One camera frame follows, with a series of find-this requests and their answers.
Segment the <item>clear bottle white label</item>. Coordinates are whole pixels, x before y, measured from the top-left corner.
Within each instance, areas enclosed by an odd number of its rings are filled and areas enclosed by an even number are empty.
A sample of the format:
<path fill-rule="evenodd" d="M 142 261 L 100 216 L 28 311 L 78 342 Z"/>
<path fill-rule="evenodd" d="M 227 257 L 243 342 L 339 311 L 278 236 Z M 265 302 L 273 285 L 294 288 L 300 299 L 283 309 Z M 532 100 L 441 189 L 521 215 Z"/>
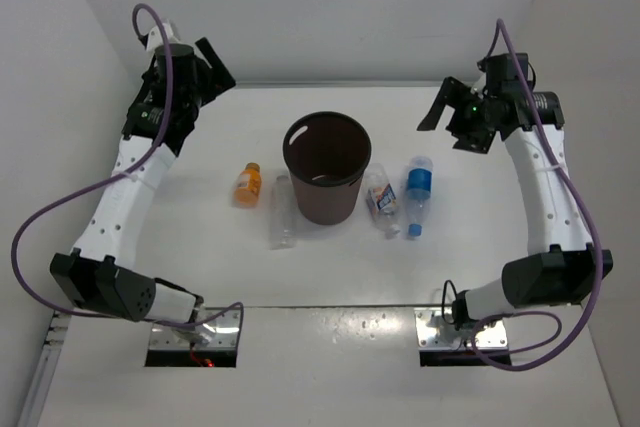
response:
<path fill-rule="evenodd" d="M 370 164 L 364 175 L 365 200 L 374 225 L 387 238 L 400 233 L 398 205 L 395 192 L 384 167 L 379 163 Z"/>

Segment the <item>clear bottle blue label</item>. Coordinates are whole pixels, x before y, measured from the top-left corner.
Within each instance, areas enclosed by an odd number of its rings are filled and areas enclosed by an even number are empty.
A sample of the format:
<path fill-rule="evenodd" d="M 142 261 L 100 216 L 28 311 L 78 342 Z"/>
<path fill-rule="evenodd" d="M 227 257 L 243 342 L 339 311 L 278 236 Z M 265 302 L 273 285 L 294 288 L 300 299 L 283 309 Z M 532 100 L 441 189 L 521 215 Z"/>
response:
<path fill-rule="evenodd" d="M 405 186 L 405 211 L 407 235 L 415 239 L 421 236 L 429 211 L 432 193 L 433 162 L 425 156 L 414 157 L 408 166 Z"/>

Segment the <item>orange juice bottle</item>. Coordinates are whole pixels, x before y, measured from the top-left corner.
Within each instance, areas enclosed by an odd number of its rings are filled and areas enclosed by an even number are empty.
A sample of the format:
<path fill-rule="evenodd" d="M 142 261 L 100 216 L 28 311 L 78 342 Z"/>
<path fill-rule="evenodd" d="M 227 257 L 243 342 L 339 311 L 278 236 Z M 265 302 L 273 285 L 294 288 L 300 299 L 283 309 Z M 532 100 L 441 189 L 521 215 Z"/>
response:
<path fill-rule="evenodd" d="M 253 208 L 257 205 L 262 186 L 261 168 L 257 163 L 248 163 L 236 179 L 233 189 L 233 204 L 237 207 Z"/>

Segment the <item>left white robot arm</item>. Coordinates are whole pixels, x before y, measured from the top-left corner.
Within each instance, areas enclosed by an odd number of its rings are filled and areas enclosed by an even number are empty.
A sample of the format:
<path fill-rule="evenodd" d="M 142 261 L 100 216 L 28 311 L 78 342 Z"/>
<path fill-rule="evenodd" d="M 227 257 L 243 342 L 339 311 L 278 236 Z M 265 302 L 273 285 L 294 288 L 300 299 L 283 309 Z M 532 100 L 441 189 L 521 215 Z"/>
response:
<path fill-rule="evenodd" d="M 68 254 L 54 255 L 50 272 L 78 309 L 138 321 L 189 324 L 200 296 L 134 272 L 136 247 L 162 179 L 194 130 L 200 109 L 236 82 L 207 38 L 154 50 L 142 87 L 129 107 L 113 173 L 82 235 Z"/>

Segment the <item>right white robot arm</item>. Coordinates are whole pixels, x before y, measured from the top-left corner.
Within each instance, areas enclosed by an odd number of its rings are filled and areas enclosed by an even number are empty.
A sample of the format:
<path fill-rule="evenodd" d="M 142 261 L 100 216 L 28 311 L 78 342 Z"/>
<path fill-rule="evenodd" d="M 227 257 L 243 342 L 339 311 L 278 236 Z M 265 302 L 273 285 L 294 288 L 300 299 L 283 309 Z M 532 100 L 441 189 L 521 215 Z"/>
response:
<path fill-rule="evenodd" d="M 591 293 L 596 269 L 592 236 L 560 178 L 568 169 L 559 97 L 549 91 L 525 96 L 521 86 L 535 84 L 525 53 L 515 59 L 492 56 L 479 68 L 486 80 L 480 92 L 445 78 L 418 128 L 434 130 L 450 107 L 446 129 L 456 149 L 485 154 L 494 138 L 501 138 L 523 197 L 528 254 L 506 263 L 497 280 L 456 294 L 452 321 L 458 328 L 528 307 L 579 304 Z"/>

